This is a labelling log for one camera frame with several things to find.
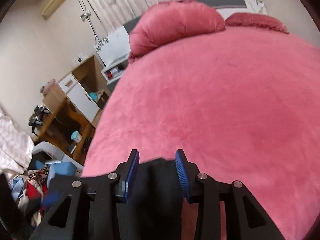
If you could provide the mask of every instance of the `metal screw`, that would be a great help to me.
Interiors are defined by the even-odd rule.
[[[114,173],[114,172],[112,172],[112,173],[110,173],[109,175],[108,175],[108,178],[109,179],[116,179],[118,177],[118,175],[116,174],[116,173]]]
[[[73,183],[72,183],[72,186],[73,187],[79,187],[81,185],[81,181],[79,180],[75,180]]]
[[[233,185],[235,186],[235,187],[242,187],[242,182],[241,181],[238,181],[238,180],[236,180],[234,183],[233,183]]]
[[[207,178],[207,174],[201,172],[201,173],[198,174],[198,178],[199,179],[206,179]]]

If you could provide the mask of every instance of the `drawer handle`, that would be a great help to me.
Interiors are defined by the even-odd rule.
[[[92,103],[92,100],[91,100],[91,98],[87,95],[87,94],[85,94],[85,96],[90,100],[90,102]]]
[[[70,79],[67,83],[65,83],[64,85],[66,87],[70,87],[73,84],[73,81]]]

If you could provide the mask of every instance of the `plastic container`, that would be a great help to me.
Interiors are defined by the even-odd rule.
[[[76,143],[79,143],[82,140],[82,136],[78,131],[74,131],[71,134],[71,140],[75,141]]]

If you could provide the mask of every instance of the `pile of clothes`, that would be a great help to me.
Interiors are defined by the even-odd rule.
[[[19,209],[23,209],[30,200],[43,199],[48,191],[46,179],[49,174],[49,166],[42,169],[26,171],[23,175],[17,175],[9,181],[9,188],[13,200]],[[44,210],[40,209],[33,215],[31,224],[36,227],[40,224]]]

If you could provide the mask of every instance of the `bed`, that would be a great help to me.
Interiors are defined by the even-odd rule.
[[[82,176],[113,171],[131,149],[140,163],[184,149],[201,172],[244,182],[285,239],[302,240],[320,212],[319,66],[320,50],[310,43],[252,26],[135,54]]]

